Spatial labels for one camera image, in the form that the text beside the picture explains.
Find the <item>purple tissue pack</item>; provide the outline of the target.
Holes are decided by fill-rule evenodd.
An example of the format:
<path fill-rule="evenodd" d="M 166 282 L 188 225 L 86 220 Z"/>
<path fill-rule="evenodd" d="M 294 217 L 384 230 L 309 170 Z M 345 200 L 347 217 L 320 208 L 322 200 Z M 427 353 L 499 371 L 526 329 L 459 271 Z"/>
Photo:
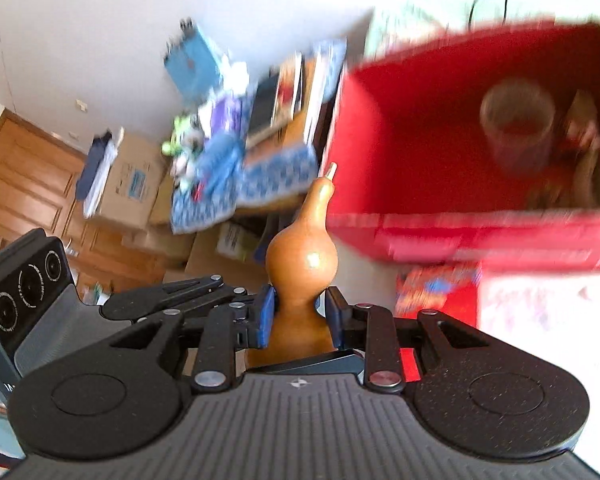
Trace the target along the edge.
<path fill-rule="evenodd" d="M 197 110 L 197 117 L 204 137 L 210 140 L 219 133 L 240 136 L 243 107 L 243 96 L 220 96 L 201 105 Z"/>

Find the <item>small red gift box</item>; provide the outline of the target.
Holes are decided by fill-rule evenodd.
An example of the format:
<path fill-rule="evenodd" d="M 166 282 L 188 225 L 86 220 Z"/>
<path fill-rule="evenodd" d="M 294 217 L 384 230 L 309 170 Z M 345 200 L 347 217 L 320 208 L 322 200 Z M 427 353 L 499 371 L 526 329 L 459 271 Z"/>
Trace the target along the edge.
<path fill-rule="evenodd" d="M 396 278 L 396 318 L 417 318 L 421 310 L 439 310 L 472 327 L 478 326 L 479 263 L 413 266 Z"/>

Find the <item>stack of books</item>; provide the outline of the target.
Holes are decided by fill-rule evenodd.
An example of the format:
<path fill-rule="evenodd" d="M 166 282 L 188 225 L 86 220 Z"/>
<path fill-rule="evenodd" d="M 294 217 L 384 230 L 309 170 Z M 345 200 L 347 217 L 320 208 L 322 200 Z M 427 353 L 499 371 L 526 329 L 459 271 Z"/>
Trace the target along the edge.
<path fill-rule="evenodd" d="M 246 167 L 302 146 L 321 148 L 346 54 L 346 40 L 321 41 L 309 52 L 291 53 L 259 81 L 246 133 Z"/>

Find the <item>wooden door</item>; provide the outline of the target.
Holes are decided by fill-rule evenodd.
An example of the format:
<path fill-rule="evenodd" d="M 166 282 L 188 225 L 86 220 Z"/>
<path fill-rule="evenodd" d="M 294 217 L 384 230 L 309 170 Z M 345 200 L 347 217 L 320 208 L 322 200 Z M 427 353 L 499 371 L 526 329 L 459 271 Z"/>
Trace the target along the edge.
<path fill-rule="evenodd" d="M 124 232 L 86 221 L 74 199 L 84 155 L 5 110 L 0 117 L 0 245 L 32 229 L 59 237 L 81 295 L 160 283 L 166 260 L 123 245 Z"/>

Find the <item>brown cardboard carton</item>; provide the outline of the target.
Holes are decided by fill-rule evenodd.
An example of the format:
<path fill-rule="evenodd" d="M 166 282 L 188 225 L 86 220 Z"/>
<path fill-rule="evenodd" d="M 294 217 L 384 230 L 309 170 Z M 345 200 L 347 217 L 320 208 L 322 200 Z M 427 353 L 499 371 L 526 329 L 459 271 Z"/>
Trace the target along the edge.
<path fill-rule="evenodd" d="M 83 217 L 143 231 L 165 173 L 158 143 L 120 131 L 96 170 L 83 202 Z"/>

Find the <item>blue checkered cloth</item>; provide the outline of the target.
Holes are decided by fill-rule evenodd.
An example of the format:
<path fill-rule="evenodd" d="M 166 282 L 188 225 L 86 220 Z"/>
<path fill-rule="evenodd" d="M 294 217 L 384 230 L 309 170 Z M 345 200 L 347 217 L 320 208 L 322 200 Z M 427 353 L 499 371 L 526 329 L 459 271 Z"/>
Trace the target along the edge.
<path fill-rule="evenodd" d="M 209 197 L 194 200 L 192 193 L 174 191 L 171 229 L 174 234 L 203 231 L 234 216 L 237 209 L 253 209 L 306 192 L 317 177 L 314 148 L 299 145 L 257 162 L 235 168 Z"/>

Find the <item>blue paper bag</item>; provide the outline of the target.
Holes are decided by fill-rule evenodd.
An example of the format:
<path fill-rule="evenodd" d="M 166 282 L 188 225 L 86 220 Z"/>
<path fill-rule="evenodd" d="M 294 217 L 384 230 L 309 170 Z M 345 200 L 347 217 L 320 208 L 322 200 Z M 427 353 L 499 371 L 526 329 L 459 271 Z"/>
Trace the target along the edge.
<path fill-rule="evenodd" d="M 181 36 L 168 43 L 163 65 L 189 105 L 201 105 L 221 87 L 224 52 L 191 18 L 180 21 Z"/>

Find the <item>green white plush toy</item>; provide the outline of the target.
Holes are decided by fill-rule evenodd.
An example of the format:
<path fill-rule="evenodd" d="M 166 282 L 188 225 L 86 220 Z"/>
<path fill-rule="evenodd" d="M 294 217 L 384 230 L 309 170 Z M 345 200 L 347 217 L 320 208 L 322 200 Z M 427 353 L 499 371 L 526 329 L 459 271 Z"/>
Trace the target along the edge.
<path fill-rule="evenodd" d="M 161 144 L 164 156 L 171 159 L 170 175 L 183 192 L 190 191 L 196 176 L 196 160 L 204 148 L 204 130 L 195 113 L 178 115 L 169 140 Z"/>

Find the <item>orange gourd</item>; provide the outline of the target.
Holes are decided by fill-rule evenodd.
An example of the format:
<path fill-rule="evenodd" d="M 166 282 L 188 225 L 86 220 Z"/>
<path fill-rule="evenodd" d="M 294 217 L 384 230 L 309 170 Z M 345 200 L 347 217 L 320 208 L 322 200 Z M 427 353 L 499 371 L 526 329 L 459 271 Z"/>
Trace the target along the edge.
<path fill-rule="evenodd" d="M 316 300 L 335 278 L 338 252 L 326 230 L 327 208 L 335 193 L 333 162 L 311 184 L 298 217 L 273 238 L 265 267 L 278 297 L 268 346 L 246 353 L 249 368 L 310 358 L 334 350 Z"/>

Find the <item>large red cardboard box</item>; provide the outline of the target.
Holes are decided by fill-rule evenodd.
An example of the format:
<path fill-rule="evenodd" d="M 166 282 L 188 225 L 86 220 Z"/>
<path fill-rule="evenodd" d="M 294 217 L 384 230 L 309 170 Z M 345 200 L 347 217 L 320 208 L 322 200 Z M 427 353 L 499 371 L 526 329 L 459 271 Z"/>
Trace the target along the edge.
<path fill-rule="evenodd" d="M 505 171 L 480 124 L 486 92 L 538 82 L 560 112 L 591 92 L 600 121 L 600 25 L 527 22 L 443 36 L 346 70 L 325 162 L 337 165 L 332 235 L 393 262 L 481 261 L 501 270 L 600 269 L 600 210 L 530 211 L 567 185 L 571 156 Z"/>

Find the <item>blue pencil case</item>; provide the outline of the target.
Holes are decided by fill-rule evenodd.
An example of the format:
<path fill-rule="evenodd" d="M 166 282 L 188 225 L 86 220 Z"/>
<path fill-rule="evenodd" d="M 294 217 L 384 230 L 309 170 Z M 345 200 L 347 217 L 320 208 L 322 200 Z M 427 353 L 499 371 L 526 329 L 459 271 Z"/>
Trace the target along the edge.
<path fill-rule="evenodd" d="M 244 146 L 235 133 L 220 132 L 212 136 L 195 162 L 196 194 L 211 196 L 222 188 L 242 161 Z"/>

